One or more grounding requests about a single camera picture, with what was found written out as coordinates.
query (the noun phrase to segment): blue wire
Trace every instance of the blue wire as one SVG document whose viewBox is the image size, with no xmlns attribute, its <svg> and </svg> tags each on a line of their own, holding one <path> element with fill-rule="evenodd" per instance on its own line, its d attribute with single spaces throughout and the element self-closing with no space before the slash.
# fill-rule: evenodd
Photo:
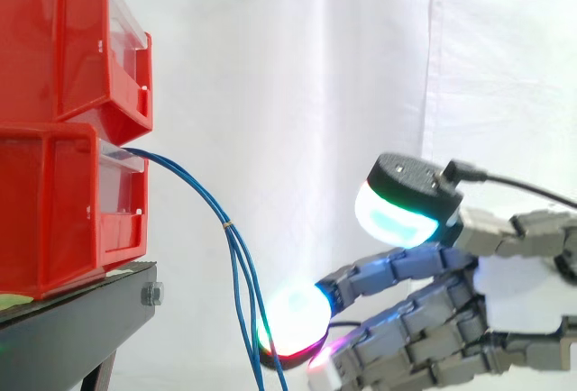
<svg viewBox="0 0 577 391">
<path fill-rule="evenodd" d="M 174 172 L 176 175 L 178 175 L 180 178 L 182 178 L 185 182 L 187 182 L 189 185 L 191 185 L 203 197 L 203 199 L 205 199 L 205 201 L 211 206 L 213 211 L 216 213 L 216 215 L 218 216 L 221 223 L 227 223 L 229 221 L 228 215 L 226 215 L 226 213 L 223 211 L 223 209 L 220 207 L 220 205 L 216 202 L 216 200 L 185 169 L 183 169 L 177 163 L 175 163 L 169 159 L 165 159 L 164 157 L 162 157 L 160 155 L 153 154 L 151 152 L 147 152 L 145 150 L 137 150 L 137 149 L 132 149 L 132 148 L 126 148 L 126 150 L 130 151 L 134 155 L 139 155 L 140 157 L 150 159 L 150 160 L 160 164 L 164 168 L 167 168 L 167 169 L 171 170 L 172 172 Z M 259 386 L 259 389 L 264 389 L 263 388 L 264 385 L 262 384 L 262 370 L 261 370 L 260 362 L 259 362 L 259 364 L 254 363 L 254 360 L 255 360 L 254 352 L 256 349 L 257 350 L 257 356 L 258 356 L 258 347 L 256 347 L 256 346 L 252 347 L 249 344 L 248 333 L 246 331 L 246 324 L 244 323 L 244 319 L 243 319 L 243 313 L 242 313 L 242 308 L 241 308 L 241 304 L 240 304 L 240 289 L 238 287 L 238 269 L 236 267 L 236 260 L 237 259 L 241 263 L 241 268 L 243 269 L 243 274 L 245 276 L 245 279 L 248 278 L 247 279 L 247 286 L 249 288 L 249 295 L 252 299 L 251 300 L 251 305 L 252 305 L 251 318 L 254 321 L 253 328 L 256 328 L 256 319 L 255 319 L 256 313 L 255 313 L 255 307 L 254 307 L 254 288 L 252 286 L 249 272 L 246 268 L 242 253 L 238 248 L 236 240 L 235 240 L 234 236 L 232 236 L 232 234 L 231 235 L 228 234 L 229 231 L 226 231 L 226 232 L 227 232 L 226 238 L 227 238 L 228 243 L 229 243 L 229 250 L 232 251 L 231 260 L 233 262 L 232 265 L 233 265 L 233 281 L 234 281 L 234 301 L 235 301 L 236 312 L 237 312 L 239 324 L 241 325 L 241 332 L 243 334 L 243 339 L 244 339 L 246 351 L 247 351 L 247 354 L 249 355 L 249 360 L 251 361 L 252 371 L 254 372 L 254 375 L 255 375 L 255 378 L 257 381 L 257 385 Z"/>
<path fill-rule="evenodd" d="M 205 199 L 205 201 L 213 209 L 213 211 L 215 212 L 216 216 L 219 218 L 219 220 L 221 221 L 222 224 L 230 222 L 230 218 L 224 212 L 224 210 L 220 206 L 220 204 L 218 202 L 216 202 L 216 200 L 213 198 L 213 196 L 204 187 L 202 187 L 200 185 L 200 183 L 198 183 L 198 181 L 196 179 L 194 179 L 179 164 L 172 161 L 171 159 L 168 159 L 166 157 L 162 157 L 161 155 L 158 155 L 158 154 L 147 152 L 145 150 L 137 150 L 134 148 L 125 148 L 125 149 L 130 151 L 134 155 L 138 155 L 140 157 L 150 159 L 150 160 L 160 164 L 164 168 L 167 168 L 167 169 L 171 170 L 172 172 L 174 172 L 176 175 L 178 175 L 180 178 L 182 178 L 185 182 L 187 182 L 190 186 L 192 186 L 203 197 L 203 199 Z M 272 338 L 270 335 L 269 322 L 268 322 L 268 319 L 266 316 L 264 303 L 262 301 L 261 289 L 260 289 L 260 286 L 258 283 L 257 273 L 256 273 L 256 269 L 254 267 L 254 264 L 252 262 L 251 254 L 250 254 L 250 252 L 249 252 L 249 250 L 248 250 L 248 248 L 247 248 L 247 246 L 243 240 L 243 237 L 241 236 L 241 234 L 238 232 L 238 230 L 236 229 L 236 227 L 233 224 L 226 227 L 225 232 L 226 232 L 226 238 L 227 238 L 228 244 L 229 244 L 229 250 L 231 253 L 231 263 L 233 266 L 234 300 L 235 300 L 236 312 L 237 312 L 237 316 L 239 319 L 239 324 L 241 325 L 241 331 L 243 333 L 244 344 L 245 344 L 245 347 L 247 350 L 247 354 L 249 355 L 249 358 L 251 360 L 252 370 L 254 372 L 254 376 L 255 376 L 255 379 L 257 381 L 257 385 L 259 386 L 260 390 L 264 389 L 264 384 L 262 382 L 260 353 L 259 353 L 258 342 L 257 342 L 258 338 L 257 338 L 257 331 L 256 331 L 256 317 L 255 317 L 256 312 L 255 312 L 254 296 L 256 296 L 256 298 L 257 298 L 259 310 L 261 312 L 261 319 L 262 319 L 262 322 L 264 324 L 264 328 L 266 330 L 266 333 L 268 334 L 268 337 L 269 337 L 270 351 L 271 351 L 272 356 L 274 358 L 275 367 L 276 367 L 277 373 L 279 375 L 279 382 L 281 384 L 282 390 L 288 391 L 287 382 L 286 382 L 286 379 L 284 378 L 284 373 L 282 371 L 282 366 L 280 365 L 279 356 L 276 352 L 274 342 L 272 341 Z M 250 270 L 250 275 L 249 275 L 249 270 L 247 270 L 246 265 L 244 263 L 243 255 L 239 250 L 238 244 L 236 243 L 237 240 L 240 242 L 241 249 L 244 253 L 244 257 L 246 258 L 246 260 L 248 262 L 248 268 Z M 239 291 L 239 285 L 238 285 L 238 268 L 236 267 L 236 260 L 237 259 L 239 260 L 239 263 L 241 264 L 241 268 L 243 270 L 243 274 L 244 274 L 245 280 L 247 282 L 247 287 L 249 288 L 249 296 L 250 296 L 250 300 L 251 300 L 252 346 L 248 343 L 248 333 L 246 331 L 246 325 L 244 323 L 243 312 L 242 312 L 242 307 L 241 307 L 241 303 L 240 303 L 240 291 Z"/>
<path fill-rule="evenodd" d="M 193 187 L 196 189 L 196 191 L 198 190 L 202 190 L 202 193 L 204 195 L 206 195 L 210 201 L 215 204 L 215 206 L 218 207 L 219 212 L 222 214 L 222 216 L 225 218 L 225 222 L 222 222 L 221 219 L 221 223 L 226 223 L 230 221 L 230 218 L 228 217 L 228 215 L 224 212 L 224 210 L 222 209 L 222 207 L 218 204 L 218 202 L 216 202 L 216 200 L 213 198 L 213 196 L 204 188 L 200 185 L 200 183 L 194 179 L 194 177 L 192 177 L 192 175 L 190 175 L 184 168 L 182 168 L 178 163 L 176 163 L 175 161 L 167 158 L 167 157 L 163 157 L 161 155 L 158 154 L 154 154 L 154 153 L 149 153 L 150 155 L 154 156 L 156 159 L 161 159 L 163 160 L 165 163 L 167 163 L 168 165 L 172 166 L 172 168 L 170 168 L 172 171 L 175 171 L 175 169 L 178 172 L 181 172 L 181 174 L 184 174 L 185 176 L 189 177 L 190 180 L 195 184 Z M 236 230 L 235 227 L 232 228 L 234 235 L 236 236 L 236 238 L 239 240 L 239 242 L 241 243 L 241 246 L 243 248 L 243 253 L 245 255 L 245 257 L 247 258 L 247 261 L 249 263 L 249 268 L 251 270 L 251 274 L 252 274 L 252 278 L 254 279 L 256 277 L 256 269 L 254 268 L 254 265 L 252 263 L 252 257 L 250 252 L 248 251 L 248 248 L 246 247 L 246 244 L 244 243 L 243 237 L 241 236 L 241 234 L 238 232 L 238 230 Z M 247 277 L 246 273 L 245 273 L 245 279 L 247 279 L 247 283 L 249 281 L 249 278 Z M 262 302 L 262 297 L 261 297 L 261 290 L 258 287 L 258 280 L 256 282 L 257 286 L 255 287 L 255 292 L 257 293 L 257 298 L 259 298 L 259 310 L 261 311 L 261 318 L 262 318 L 262 322 L 264 324 L 264 328 L 266 330 L 266 333 L 269 337 L 269 343 L 270 343 L 270 350 L 271 353 L 273 355 L 273 359 L 275 361 L 275 367 L 277 369 L 277 373 L 279 374 L 279 379 L 280 379 L 280 383 L 283 387 L 283 390 L 286 391 L 287 385 L 286 385 L 286 381 L 284 380 L 284 374 L 282 372 L 282 366 L 280 365 L 280 361 L 279 361 L 279 357 L 276 353 L 276 349 L 274 347 L 274 344 L 271 342 L 271 337 L 270 337 L 270 327 L 269 327 L 269 323 L 266 317 L 266 313 L 264 310 L 264 304 Z M 254 302 L 253 299 L 253 294 L 252 294 L 252 285 L 251 283 L 248 283 L 249 285 L 249 294 L 251 295 L 251 302 Z M 251 335 L 252 335 L 252 358 L 254 359 L 254 363 L 258 366 L 260 366 L 261 364 L 261 360 L 260 360 L 260 352 L 258 351 L 258 336 L 257 336 L 257 331 L 256 331 L 256 320 L 253 319 L 254 313 L 251 307 Z"/>
</svg>

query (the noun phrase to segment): white curtain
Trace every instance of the white curtain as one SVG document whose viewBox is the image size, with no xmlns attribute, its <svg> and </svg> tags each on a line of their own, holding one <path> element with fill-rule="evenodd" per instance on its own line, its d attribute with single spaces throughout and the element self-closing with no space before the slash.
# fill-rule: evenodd
<svg viewBox="0 0 577 391">
<path fill-rule="evenodd" d="M 469 160 L 577 197 L 576 3 L 431 0 L 426 158 Z M 465 204 L 503 215 L 549 205 L 502 187 L 463 189 Z M 513 368 L 455 389 L 569 390 L 575 379 Z"/>
<path fill-rule="evenodd" d="M 421 151 L 429 0 L 126 1 L 154 44 L 154 132 L 138 145 L 220 200 L 265 296 L 389 249 L 353 204 L 380 152 Z M 254 390 L 218 221 L 162 168 L 150 210 L 146 259 L 159 262 L 165 303 L 118 351 L 112 390 Z M 302 368 L 288 381 L 307 389 Z M 267 383 L 279 389 L 274 375 Z"/>
<path fill-rule="evenodd" d="M 577 193 L 575 0 L 126 1 L 154 41 L 155 129 L 138 145 L 180 162 L 221 201 L 265 295 L 388 249 L 353 213 L 384 150 L 472 160 Z M 467 200 L 534 205 L 523 197 L 472 189 Z M 255 389 L 216 218 L 155 167 L 150 209 L 146 259 L 159 262 L 165 304 L 119 350 L 111 389 Z M 349 317 L 406 292 L 364 300 Z M 307 390 L 302 368 L 288 380 Z M 572 380 L 515 372 L 460 389 Z M 267 384 L 279 389 L 272 374 Z"/>
</svg>

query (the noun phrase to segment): illuminated dome sensor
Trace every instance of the illuminated dome sensor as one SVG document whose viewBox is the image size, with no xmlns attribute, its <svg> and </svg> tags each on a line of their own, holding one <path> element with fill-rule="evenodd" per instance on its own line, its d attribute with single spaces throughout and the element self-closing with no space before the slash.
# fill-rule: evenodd
<svg viewBox="0 0 577 391">
<path fill-rule="evenodd" d="M 290 286 L 267 304 L 270 333 L 284 369 L 295 367 L 322 348 L 332 317 L 331 305 L 316 286 Z M 262 321 L 258 325 L 261 362 L 272 367 L 270 344 Z"/>
<path fill-rule="evenodd" d="M 463 199 L 454 186 L 437 183 L 441 170 L 420 159 L 381 154 L 355 203 L 362 228 L 398 247 L 437 241 Z"/>
</svg>

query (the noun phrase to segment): stacked storage bin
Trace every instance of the stacked storage bin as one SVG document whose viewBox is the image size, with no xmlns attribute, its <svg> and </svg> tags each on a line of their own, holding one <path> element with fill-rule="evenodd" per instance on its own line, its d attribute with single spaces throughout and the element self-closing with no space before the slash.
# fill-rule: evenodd
<svg viewBox="0 0 577 391">
<path fill-rule="evenodd" d="M 151 37 L 123 0 L 0 0 L 0 294 L 41 299 L 146 252 Z"/>
</svg>

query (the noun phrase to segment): black metal shelf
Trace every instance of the black metal shelf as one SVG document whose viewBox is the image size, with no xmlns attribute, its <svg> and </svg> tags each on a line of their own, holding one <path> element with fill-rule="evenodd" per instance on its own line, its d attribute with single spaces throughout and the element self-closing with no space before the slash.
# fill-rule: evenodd
<svg viewBox="0 0 577 391">
<path fill-rule="evenodd" d="M 156 264 L 0 312 L 0 391 L 106 390 L 116 349 L 148 322 Z"/>
</svg>

